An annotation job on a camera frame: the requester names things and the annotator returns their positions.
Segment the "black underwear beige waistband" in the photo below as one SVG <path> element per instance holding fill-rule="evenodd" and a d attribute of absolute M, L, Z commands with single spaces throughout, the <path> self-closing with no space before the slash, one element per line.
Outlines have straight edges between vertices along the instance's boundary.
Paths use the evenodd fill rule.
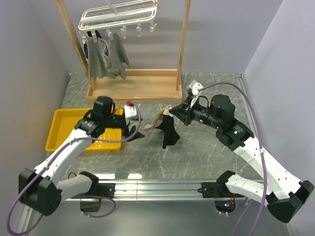
<path fill-rule="evenodd" d="M 174 127 L 174 116 L 170 113 L 172 106 L 166 106 L 155 117 L 152 123 L 144 126 L 144 131 L 159 129 L 164 132 L 162 148 L 174 146 L 180 139 Z"/>

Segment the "white plastic clip hanger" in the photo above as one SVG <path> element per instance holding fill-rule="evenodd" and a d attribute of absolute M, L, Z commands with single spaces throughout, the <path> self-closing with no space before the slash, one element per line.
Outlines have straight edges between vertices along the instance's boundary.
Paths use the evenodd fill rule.
<path fill-rule="evenodd" d="M 157 0 L 134 0 L 119 4 L 112 4 L 107 0 L 106 4 L 103 7 L 87 9 L 82 14 L 78 29 L 83 43 L 89 38 L 89 32 L 96 42 L 97 30 L 105 30 L 110 39 L 113 39 L 113 28 L 120 30 L 123 39 L 126 39 L 129 26 L 135 26 L 138 37 L 141 37 L 143 24 L 150 25 L 151 33 L 155 31 L 157 24 L 154 20 L 159 9 Z"/>

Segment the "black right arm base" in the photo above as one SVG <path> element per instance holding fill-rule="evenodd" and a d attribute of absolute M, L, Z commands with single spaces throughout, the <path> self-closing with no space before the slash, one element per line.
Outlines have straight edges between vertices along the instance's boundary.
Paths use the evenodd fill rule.
<path fill-rule="evenodd" d="M 240 194 L 231 193 L 226 187 L 228 179 L 236 175 L 233 171 L 225 171 L 221 174 L 215 182 L 202 182 L 201 187 L 197 190 L 202 195 L 202 198 L 213 198 L 215 210 L 219 214 L 235 214 L 245 205 L 246 199 L 239 207 L 236 204 L 236 197 L 243 197 Z"/>

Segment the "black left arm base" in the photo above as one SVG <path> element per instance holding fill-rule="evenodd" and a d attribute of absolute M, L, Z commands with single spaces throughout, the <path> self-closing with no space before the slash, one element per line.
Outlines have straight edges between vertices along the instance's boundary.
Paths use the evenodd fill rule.
<path fill-rule="evenodd" d="M 116 202 L 114 200 L 115 194 L 115 184 L 114 183 L 99 183 L 99 178 L 94 174 L 83 171 L 79 174 L 75 174 L 74 172 L 70 173 L 77 176 L 85 176 L 88 177 L 91 181 L 91 187 L 88 192 L 84 193 L 85 196 L 92 196 L 93 199 L 97 199 L 97 202 L 80 202 L 80 210 L 81 214 L 90 218 L 102 218 L 110 215 L 116 208 Z M 91 212 L 98 212 L 102 206 L 102 200 L 109 200 L 113 203 L 113 207 L 110 211 L 103 215 L 90 215 Z"/>

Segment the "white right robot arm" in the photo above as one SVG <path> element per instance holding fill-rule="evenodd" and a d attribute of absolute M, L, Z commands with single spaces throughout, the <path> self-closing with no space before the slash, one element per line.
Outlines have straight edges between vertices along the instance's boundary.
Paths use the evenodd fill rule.
<path fill-rule="evenodd" d="M 217 191 L 226 197 L 231 193 L 263 202 L 279 221 L 288 223 L 314 191 L 308 180 L 300 180 L 286 170 L 268 151 L 259 146 L 258 138 L 235 116 L 235 106 L 227 95 L 215 95 L 207 107 L 188 98 L 170 113 L 188 126 L 192 121 L 216 130 L 217 139 L 243 158 L 264 183 L 245 179 L 232 171 L 220 176 Z"/>

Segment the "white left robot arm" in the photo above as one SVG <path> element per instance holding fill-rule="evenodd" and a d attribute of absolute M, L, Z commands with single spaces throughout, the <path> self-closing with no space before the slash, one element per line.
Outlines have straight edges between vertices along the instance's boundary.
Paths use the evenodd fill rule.
<path fill-rule="evenodd" d="M 93 108 L 77 121 L 70 135 L 41 164 L 33 170 L 24 169 L 19 174 L 18 201 L 44 216 L 51 215 L 60 203 L 74 196 L 85 194 L 89 198 L 101 196 L 99 179 L 88 172 L 81 172 L 72 179 L 62 177 L 72 162 L 109 128 L 119 129 L 125 136 L 117 143 L 128 142 L 138 136 L 139 125 L 129 129 L 129 121 L 141 121 L 138 105 L 129 101 L 120 115 L 115 113 L 113 99 L 100 96 Z"/>

